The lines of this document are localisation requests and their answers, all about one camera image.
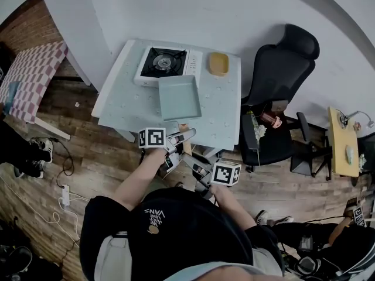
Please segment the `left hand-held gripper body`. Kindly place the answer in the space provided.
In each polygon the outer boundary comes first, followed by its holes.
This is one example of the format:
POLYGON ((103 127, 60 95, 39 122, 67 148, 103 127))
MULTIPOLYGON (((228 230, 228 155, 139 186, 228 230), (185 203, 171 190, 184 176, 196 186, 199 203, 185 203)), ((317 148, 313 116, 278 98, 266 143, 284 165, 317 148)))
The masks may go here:
POLYGON ((179 164, 179 136, 166 135, 165 128, 145 128, 138 132, 138 147, 140 149, 162 148, 165 161, 162 170, 166 173, 173 171, 179 164))

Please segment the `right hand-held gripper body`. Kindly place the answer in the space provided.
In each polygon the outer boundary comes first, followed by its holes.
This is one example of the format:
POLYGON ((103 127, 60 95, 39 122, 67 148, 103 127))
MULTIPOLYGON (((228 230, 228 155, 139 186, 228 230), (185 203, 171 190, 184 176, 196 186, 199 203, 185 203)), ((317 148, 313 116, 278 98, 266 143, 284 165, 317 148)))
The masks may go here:
POLYGON ((196 182, 195 193, 206 200, 212 196, 210 186, 212 184, 231 187, 238 183, 241 172, 241 165, 229 161, 218 161, 212 164, 212 172, 202 174, 202 179, 196 182))

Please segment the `white countertop appliance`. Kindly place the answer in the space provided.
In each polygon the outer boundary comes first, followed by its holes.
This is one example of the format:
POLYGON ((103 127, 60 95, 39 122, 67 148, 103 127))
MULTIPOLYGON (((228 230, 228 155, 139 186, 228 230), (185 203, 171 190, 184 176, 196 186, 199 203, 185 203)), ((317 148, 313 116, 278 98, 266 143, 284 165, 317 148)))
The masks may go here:
POLYGON ((175 47, 147 46, 137 71, 134 83, 141 86, 158 87, 162 77, 194 76, 200 83, 203 53, 175 47))

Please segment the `person's right forearm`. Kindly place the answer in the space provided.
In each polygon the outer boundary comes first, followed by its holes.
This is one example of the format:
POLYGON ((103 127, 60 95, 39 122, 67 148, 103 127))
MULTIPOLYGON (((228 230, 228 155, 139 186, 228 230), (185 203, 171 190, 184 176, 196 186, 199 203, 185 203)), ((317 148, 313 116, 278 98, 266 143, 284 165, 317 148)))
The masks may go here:
POLYGON ((214 184, 210 186, 210 191, 215 197, 218 206, 231 216, 242 230, 245 231, 257 225, 253 217, 237 201, 229 188, 214 184))

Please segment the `person's left forearm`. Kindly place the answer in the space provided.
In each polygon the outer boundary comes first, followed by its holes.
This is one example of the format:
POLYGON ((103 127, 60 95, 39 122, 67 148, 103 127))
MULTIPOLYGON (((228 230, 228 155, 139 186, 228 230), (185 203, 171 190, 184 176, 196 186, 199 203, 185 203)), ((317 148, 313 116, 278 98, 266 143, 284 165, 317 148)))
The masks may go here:
POLYGON ((133 210, 142 200, 146 190, 165 161, 166 150, 154 149, 143 162, 120 184, 112 199, 133 210))

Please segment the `white table with floral cloth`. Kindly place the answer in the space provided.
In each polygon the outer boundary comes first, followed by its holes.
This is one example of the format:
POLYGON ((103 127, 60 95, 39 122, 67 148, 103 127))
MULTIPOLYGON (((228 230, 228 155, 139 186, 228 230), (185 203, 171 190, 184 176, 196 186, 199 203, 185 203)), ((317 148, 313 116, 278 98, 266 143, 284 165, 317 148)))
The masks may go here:
POLYGON ((238 144, 241 100, 241 60, 233 54, 229 55, 229 72, 224 77, 217 77, 207 69, 211 49, 172 42, 128 40, 107 76, 92 116, 99 119, 100 125, 117 131, 138 133, 143 128, 156 126, 166 128, 169 133, 178 131, 177 122, 162 119, 158 89, 134 83, 148 46, 202 52, 198 88, 202 116, 188 123, 197 132, 191 142, 215 152, 233 150, 238 144))

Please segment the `white flower bunch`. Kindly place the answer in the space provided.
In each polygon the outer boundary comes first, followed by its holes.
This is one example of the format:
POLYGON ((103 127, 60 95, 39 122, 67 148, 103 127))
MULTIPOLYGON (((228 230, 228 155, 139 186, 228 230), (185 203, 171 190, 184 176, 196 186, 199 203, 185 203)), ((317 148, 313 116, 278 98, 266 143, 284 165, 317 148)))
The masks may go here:
POLYGON ((255 139, 257 142, 259 142, 260 139, 265 136, 266 131, 267 128, 264 125, 257 125, 254 127, 255 139))

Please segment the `pink small object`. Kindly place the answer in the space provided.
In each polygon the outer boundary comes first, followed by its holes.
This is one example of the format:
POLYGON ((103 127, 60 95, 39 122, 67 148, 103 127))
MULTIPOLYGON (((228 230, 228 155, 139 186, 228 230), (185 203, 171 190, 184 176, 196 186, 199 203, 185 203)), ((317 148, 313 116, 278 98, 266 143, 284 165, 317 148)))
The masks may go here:
POLYGON ((273 112, 264 112, 260 115, 260 120, 269 124, 272 128, 277 129, 282 125, 282 120, 273 112))

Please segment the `tan plastic container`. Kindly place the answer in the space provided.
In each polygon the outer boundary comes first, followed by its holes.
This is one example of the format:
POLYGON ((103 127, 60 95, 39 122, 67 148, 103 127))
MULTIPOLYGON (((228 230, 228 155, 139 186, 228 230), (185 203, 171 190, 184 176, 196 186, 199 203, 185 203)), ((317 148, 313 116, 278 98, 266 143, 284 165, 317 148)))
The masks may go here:
POLYGON ((208 70, 214 76, 224 77, 229 72, 228 55, 219 52, 210 53, 208 70))

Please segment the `brown leather pouch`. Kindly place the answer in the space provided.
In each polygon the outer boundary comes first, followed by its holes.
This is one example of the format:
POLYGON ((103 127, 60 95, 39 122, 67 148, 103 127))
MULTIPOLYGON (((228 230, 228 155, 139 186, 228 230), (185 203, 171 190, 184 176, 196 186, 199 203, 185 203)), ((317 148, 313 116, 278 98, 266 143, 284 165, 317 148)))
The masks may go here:
POLYGON ((271 112, 284 112, 289 104, 288 100, 274 100, 271 101, 271 112))

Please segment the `white power strip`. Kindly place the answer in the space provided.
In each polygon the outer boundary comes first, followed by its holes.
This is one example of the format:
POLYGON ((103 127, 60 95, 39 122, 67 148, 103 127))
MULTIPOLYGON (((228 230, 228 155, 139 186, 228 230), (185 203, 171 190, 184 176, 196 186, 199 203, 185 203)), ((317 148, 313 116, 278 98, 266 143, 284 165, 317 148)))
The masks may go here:
POLYGON ((70 187, 66 184, 62 185, 62 195, 59 198, 59 205, 61 208, 65 208, 70 205, 70 187))

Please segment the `black mesh office chair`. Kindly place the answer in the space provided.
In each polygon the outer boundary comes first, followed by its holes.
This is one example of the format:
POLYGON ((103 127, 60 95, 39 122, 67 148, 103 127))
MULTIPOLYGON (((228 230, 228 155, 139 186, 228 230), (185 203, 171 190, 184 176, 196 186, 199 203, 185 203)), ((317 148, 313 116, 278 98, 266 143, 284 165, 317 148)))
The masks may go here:
POLYGON ((249 172, 255 166, 270 165, 290 159, 290 171, 316 177, 319 173, 312 162, 323 158, 319 170, 330 169, 332 147, 328 137, 323 137, 323 147, 313 143, 311 130, 302 112, 289 122, 284 112, 274 113, 282 125, 274 129, 260 120, 264 112, 271 112, 271 101, 292 101, 303 82, 315 69, 320 46, 314 35, 293 24, 286 24, 284 35, 277 44, 266 44, 259 48, 254 59, 253 79, 248 96, 241 100, 239 147, 243 163, 249 172), (259 125, 267 128, 259 142, 255 139, 251 117, 253 111, 259 125))

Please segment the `yellow desk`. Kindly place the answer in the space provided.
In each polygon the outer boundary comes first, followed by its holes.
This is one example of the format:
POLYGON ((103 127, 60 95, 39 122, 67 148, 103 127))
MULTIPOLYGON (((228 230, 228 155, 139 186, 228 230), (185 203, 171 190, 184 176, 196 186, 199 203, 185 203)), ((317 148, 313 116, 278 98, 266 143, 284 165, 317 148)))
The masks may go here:
POLYGON ((354 121, 351 119, 346 129, 342 129, 338 121, 339 111, 334 107, 328 108, 330 129, 329 142, 332 146, 332 170, 334 174, 358 177, 359 176, 359 153, 357 135, 353 129, 354 121), (349 145, 354 149, 353 164, 346 161, 345 147, 349 145))

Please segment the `pink checkered table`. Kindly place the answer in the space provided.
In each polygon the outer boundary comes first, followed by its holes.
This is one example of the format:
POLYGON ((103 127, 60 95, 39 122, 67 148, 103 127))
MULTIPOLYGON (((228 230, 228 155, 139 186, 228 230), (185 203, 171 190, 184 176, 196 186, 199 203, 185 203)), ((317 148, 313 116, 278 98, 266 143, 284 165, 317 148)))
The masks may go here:
POLYGON ((64 41, 24 50, 17 54, 0 85, 0 102, 9 95, 9 84, 20 81, 10 115, 29 124, 36 124, 55 135, 70 140, 70 135, 37 117, 47 87, 68 52, 64 41))

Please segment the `teal cloth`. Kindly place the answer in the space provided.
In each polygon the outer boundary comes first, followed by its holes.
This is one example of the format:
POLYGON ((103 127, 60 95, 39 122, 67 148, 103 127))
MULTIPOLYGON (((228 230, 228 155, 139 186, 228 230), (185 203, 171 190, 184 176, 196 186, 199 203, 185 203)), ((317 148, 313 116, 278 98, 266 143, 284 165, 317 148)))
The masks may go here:
POLYGON ((20 81, 13 81, 9 84, 8 113, 11 111, 20 83, 20 81))

